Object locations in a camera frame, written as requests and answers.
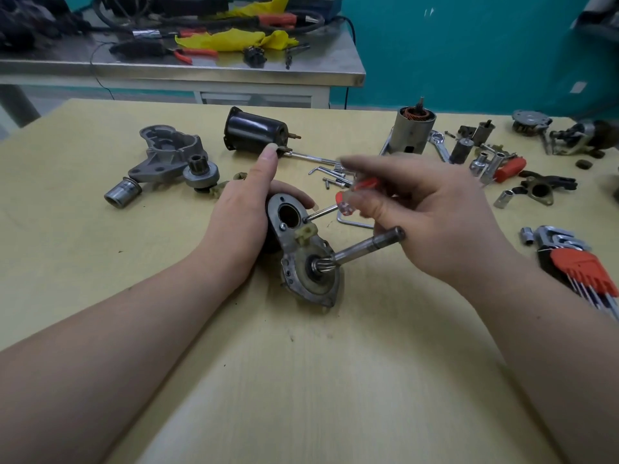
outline yellow cloth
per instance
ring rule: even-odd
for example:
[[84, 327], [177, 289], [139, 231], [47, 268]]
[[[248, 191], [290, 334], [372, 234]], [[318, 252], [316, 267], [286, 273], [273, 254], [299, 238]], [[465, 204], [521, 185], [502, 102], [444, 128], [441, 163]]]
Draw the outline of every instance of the yellow cloth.
[[299, 45], [299, 41], [288, 36], [286, 31], [275, 31], [270, 36], [263, 32], [248, 32], [231, 29], [222, 33], [194, 34], [191, 37], [176, 37], [176, 43], [188, 49], [213, 49], [217, 52], [240, 52], [245, 47], [284, 50]]
[[271, 0], [270, 2], [255, 2], [249, 5], [241, 6], [240, 8], [233, 8], [225, 13], [217, 14], [216, 18], [232, 18], [232, 17], [244, 17], [258, 15], [272, 15], [281, 14], [286, 11], [286, 5], [288, 0]]

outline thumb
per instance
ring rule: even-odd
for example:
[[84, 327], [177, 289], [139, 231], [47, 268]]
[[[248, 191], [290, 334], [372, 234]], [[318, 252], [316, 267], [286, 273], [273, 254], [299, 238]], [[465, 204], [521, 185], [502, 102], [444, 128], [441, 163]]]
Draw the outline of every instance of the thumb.
[[277, 145], [269, 143], [263, 149], [258, 161], [252, 166], [245, 178], [245, 182], [251, 187], [251, 191], [266, 198], [269, 193], [271, 181], [277, 171]]
[[394, 226], [410, 228], [410, 224], [418, 217], [414, 211], [375, 190], [345, 192], [343, 199], [385, 229], [391, 229]]

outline stainless steel table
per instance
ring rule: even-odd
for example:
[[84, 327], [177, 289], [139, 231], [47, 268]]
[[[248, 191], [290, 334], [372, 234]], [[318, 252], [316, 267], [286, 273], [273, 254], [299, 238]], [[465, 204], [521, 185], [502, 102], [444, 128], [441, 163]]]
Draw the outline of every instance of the stainless steel table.
[[[95, 25], [99, 23], [90, 13], [85, 17]], [[99, 88], [98, 79], [106, 88], [190, 91], [199, 103], [230, 101], [264, 106], [305, 102], [312, 108], [329, 107], [331, 86], [363, 85], [365, 69], [341, 24], [297, 38], [309, 42], [311, 49], [294, 56], [290, 70], [286, 70], [285, 55], [277, 51], [267, 51], [263, 69], [249, 68], [242, 53], [221, 53], [218, 60], [193, 57], [194, 64], [189, 66], [171, 55], [120, 61], [109, 52], [119, 40], [115, 34], [67, 37], [47, 49], [0, 54], [0, 104], [22, 126], [29, 121], [28, 111], [33, 108], [19, 94], [19, 85]]]

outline left hand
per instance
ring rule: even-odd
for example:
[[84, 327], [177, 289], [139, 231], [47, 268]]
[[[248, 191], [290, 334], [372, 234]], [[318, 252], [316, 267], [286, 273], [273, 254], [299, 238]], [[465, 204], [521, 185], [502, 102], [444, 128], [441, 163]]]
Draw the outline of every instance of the left hand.
[[211, 214], [204, 238], [192, 253], [212, 261], [223, 275], [222, 288], [231, 293], [247, 279], [267, 234], [266, 201], [269, 195], [290, 194], [305, 208], [314, 200], [305, 192], [279, 180], [277, 146], [268, 144], [245, 180], [231, 180]]

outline hole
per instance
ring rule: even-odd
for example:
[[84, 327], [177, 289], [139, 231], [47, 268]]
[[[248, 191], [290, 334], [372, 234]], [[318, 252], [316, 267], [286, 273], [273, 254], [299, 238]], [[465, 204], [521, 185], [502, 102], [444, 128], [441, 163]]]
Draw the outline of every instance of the hole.
[[107, 195], [104, 195], [103, 197], [104, 197], [105, 201], [108, 202], [113, 207], [122, 208], [120, 202], [118, 200], [116, 200], [115, 198], [108, 197]]
[[299, 215], [297, 209], [289, 203], [284, 203], [279, 207], [277, 216], [283, 223], [286, 223], [288, 227], [297, 227], [299, 223], [301, 223], [301, 215]]
[[538, 184], [533, 186], [531, 189], [531, 194], [537, 198], [544, 198], [550, 193], [550, 187], [545, 184]]

